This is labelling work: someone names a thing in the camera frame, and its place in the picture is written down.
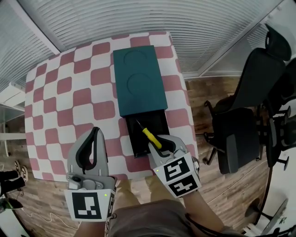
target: black pants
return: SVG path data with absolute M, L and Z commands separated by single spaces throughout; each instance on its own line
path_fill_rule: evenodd
M 19 177 L 18 179 L 14 181 L 10 181 L 12 179 L 15 179 L 19 176 L 17 171 L 7 171 L 7 172 L 0 172 L 0 186 L 1 186 L 1 194 L 10 192 L 12 190 L 16 190 L 18 188 L 21 188 L 25 186 L 25 181 L 23 180 L 22 177 Z

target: khaki pants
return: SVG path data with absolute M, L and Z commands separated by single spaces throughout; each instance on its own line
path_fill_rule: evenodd
M 151 192 L 151 202 L 163 199 L 179 201 L 171 195 L 171 193 L 166 189 L 166 187 L 162 184 L 162 182 L 156 175 L 145 177 L 145 181 Z M 131 192 L 130 184 L 130 180 L 121 180 L 119 182 L 119 185 L 117 186 L 113 211 L 123 207 L 140 205 L 136 196 Z

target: screwdriver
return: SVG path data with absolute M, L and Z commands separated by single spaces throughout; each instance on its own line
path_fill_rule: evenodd
M 144 128 L 141 124 L 140 124 L 140 122 L 136 119 L 136 121 L 138 122 L 138 124 L 140 125 L 140 128 L 142 129 L 142 132 L 148 137 L 148 139 L 151 141 L 151 142 L 153 142 L 155 145 L 156 145 L 156 147 L 158 148 L 158 149 L 161 149 L 162 148 L 162 145 L 161 145 L 161 143 L 155 138 L 155 136 L 151 133 L 151 132 L 149 132 L 149 130 L 147 129 L 147 128 Z

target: yellow screwdriver handle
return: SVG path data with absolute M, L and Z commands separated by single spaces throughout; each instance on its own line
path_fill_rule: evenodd
M 149 132 L 149 130 L 147 128 L 143 129 L 143 133 L 145 133 L 145 135 L 148 137 L 148 139 L 151 142 L 153 142 L 158 149 L 162 148 L 161 143 L 155 138 L 155 136 L 151 132 Z

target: table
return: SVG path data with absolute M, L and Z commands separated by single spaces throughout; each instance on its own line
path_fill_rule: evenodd
M 145 32 L 89 42 L 52 56 L 26 78 L 25 132 L 34 177 L 66 181 L 68 151 L 93 126 L 105 137 L 109 174 L 136 179 L 153 174 L 151 158 L 135 159 L 120 117 L 113 51 L 154 45 L 166 92 L 169 132 L 195 157 L 191 108 L 169 32 Z

